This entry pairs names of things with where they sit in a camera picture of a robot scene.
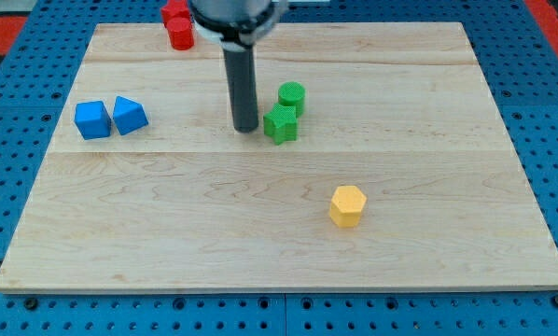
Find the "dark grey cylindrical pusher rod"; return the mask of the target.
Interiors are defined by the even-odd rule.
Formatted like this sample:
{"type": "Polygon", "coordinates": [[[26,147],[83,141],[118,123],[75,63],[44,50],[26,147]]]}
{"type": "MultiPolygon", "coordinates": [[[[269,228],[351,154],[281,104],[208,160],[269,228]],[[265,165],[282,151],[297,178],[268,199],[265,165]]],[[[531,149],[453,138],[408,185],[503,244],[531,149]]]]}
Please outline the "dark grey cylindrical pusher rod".
{"type": "Polygon", "coordinates": [[[224,50],[223,55],[233,128],[239,133],[252,133],[258,127],[254,47],[224,50]]]}

